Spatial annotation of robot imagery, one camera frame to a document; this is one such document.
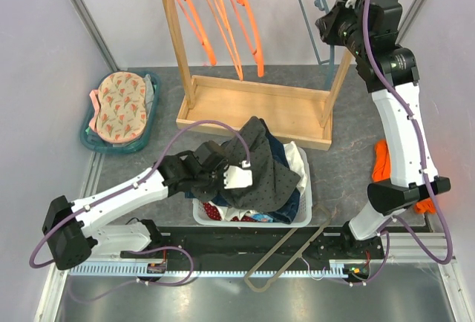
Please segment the red polka dot skirt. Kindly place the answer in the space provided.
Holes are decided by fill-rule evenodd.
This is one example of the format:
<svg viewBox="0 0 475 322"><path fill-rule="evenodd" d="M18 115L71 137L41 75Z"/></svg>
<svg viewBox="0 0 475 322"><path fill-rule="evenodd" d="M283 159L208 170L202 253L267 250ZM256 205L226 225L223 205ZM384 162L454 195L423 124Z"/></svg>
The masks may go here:
<svg viewBox="0 0 475 322"><path fill-rule="evenodd" d="M202 203L203 209L206 213L206 216L213 221L221 221L222 215L221 211L214 203Z"/></svg>

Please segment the blue grey hanger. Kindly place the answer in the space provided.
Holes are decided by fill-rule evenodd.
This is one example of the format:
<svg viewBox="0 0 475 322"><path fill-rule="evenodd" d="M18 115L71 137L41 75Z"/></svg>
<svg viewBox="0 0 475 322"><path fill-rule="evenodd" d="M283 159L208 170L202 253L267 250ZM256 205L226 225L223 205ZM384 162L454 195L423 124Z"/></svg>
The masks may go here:
<svg viewBox="0 0 475 322"><path fill-rule="evenodd" d="M315 37L313 36L312 29L310 27L309 19L307 16L307 12L305 11L305 6L302 0L298 0L299 7L301 9L301 14L304 19L304 24L307 29L307 33L309 35L309 40L312 45L313 53L315 55L316 61L318 65L327 65L327 75L325 78L324 82L324 90L328 91L331 88L331 85L333 83L333 78L334 78L334 73L335 73L335 46L330 45L330 54L328 59L322 59L320 57L320 54L318 52L318 47L315 42ZM315 0L314 1L314 6L324 12L325 14L328 14L330 11L330 8L328 6L327 0Z"/></svg>

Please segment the blue floral garment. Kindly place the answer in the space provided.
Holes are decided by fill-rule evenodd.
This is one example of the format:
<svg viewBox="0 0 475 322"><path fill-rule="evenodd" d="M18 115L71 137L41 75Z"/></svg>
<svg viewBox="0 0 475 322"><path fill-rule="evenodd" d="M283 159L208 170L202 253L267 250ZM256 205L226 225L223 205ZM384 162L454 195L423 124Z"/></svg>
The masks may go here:
<svg viewBox="0 0 475 322"><path fill-rule="evenodd" d="M274 219L268 214L253 214L252 219L261 223L273 223Z"/></svg>

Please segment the white shirt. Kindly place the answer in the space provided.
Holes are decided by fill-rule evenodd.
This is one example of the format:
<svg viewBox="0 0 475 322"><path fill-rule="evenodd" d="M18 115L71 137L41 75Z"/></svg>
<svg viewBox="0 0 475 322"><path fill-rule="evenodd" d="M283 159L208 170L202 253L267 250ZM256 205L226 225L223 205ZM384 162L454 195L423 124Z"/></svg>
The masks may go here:
<svg viewBox="0 0 475 322"><path fill-rule="evenodd" d="M274 222L276 223L286 223L290 224L294 219L295 215L297 214L297 210L299 207L300 203L300 190L304 190L305 183L303 183L303 180L306 179L306 175L304 170L301 167L301 163L297 163L297 161L300 161L301 159L287 159L286 158L286 152L284 150L284 145L279 144L278 147L276 148L277 150L277 161L282 161L282 153L285 153L285 160L284 163L286 162L289 169L293 172L295 172L299 177L300 180L298 184L296 185L296 189L293 191L291 194L290 198L287 200L287 202L284 204L284 206L277 211L272 211L272 212L263 212L263 211L256 211L256 210L251 210L251 209L239 209L239 208L232 208L228 204L224 203L223 199L216 199L213 200L210 203L214 203L218 209L221 211L222 215L222 220L226 221L241 221L241 222L257 222L256 220L252 219L253 214L268 214L271 217L273 217Z"/></svg>

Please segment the white plastic basket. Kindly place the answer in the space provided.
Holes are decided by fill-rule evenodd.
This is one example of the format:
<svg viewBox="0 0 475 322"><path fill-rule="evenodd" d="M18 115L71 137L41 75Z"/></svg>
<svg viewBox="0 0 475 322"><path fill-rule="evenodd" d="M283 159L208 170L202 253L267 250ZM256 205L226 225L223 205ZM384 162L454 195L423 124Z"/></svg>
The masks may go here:
<svg viewBox="0 0 475 322"><path fill-rule="evenodd" d="M297 163L301 163L301 167L305 172L306 179L304 190L300 190L300 203L295 215L295 219L290 223L266 223L266 222L241 222L241 221L226 221L226 220L212 220L203 206L203 203L193 198L193 217L195 221L204 226L217 227L240 227L240 228L254 228L254 229L290 229L302 228L309 224L312 218L312 188L310 181L310 169L307 160L307 155L302 148L299 148L294 142L284 144L287 159L298 159Z"/></svg>

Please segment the orange hanger with white shirt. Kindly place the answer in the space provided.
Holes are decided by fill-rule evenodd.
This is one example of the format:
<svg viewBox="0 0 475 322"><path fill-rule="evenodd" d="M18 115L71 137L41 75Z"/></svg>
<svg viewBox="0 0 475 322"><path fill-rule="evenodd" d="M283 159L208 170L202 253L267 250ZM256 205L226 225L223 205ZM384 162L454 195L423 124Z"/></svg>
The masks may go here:
<svg viewBox="0 0 475 322"><path fill-rule="evenodd" d="M243 81L242 63L224 2L223 0L206 0L206 2L218 26L218 30L220 31L220 34L224 40L224 44L229 52L229 56L232 60L237 77L240 81Z"/></svg>

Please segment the orange plastic hanger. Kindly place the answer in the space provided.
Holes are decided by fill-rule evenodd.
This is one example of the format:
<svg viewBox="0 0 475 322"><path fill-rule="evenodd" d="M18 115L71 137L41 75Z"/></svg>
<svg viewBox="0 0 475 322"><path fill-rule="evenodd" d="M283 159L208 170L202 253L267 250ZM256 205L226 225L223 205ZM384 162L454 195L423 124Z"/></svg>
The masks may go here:
<svg viewBox="0 0 475 322"><path fill-rule="evenodd" d="M217 64L214 50L192 0L175 0L186 17L211 66Z"/></svg>

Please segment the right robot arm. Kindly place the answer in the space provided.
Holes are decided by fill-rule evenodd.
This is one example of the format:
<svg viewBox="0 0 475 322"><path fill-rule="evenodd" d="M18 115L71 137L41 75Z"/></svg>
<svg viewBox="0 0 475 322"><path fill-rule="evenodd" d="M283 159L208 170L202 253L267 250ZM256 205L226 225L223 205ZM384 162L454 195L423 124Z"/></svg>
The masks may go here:
<svg viewBox="0 0 475 322"><path fill-rule="evenodd" d="M315 25L323 42L345 47L355 57L358 75L381 117L390 158L390 176L368 185L368 203L345 224L347 234L339 246L354 258L390 216L450 191L451 182L439 175L425 140L416 58L396 42L399 0L348 1L336 0Z"/></svg>

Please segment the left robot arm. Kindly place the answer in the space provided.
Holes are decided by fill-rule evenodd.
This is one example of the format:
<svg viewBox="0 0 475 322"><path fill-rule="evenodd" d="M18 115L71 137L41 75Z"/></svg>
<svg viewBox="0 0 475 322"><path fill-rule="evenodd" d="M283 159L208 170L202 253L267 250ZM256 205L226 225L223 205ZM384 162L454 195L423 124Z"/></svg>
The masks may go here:
<svg viewBox="0 0 475 322"><path fill-rule="evenodd" d="M64 271L85 262L99 247L99 230L141 206L193 188L221 187L229 167L225 151L207 141L195 151L165 155L130 180L74 202L62 195L50 202L42 233L51 263Z"/></svg>

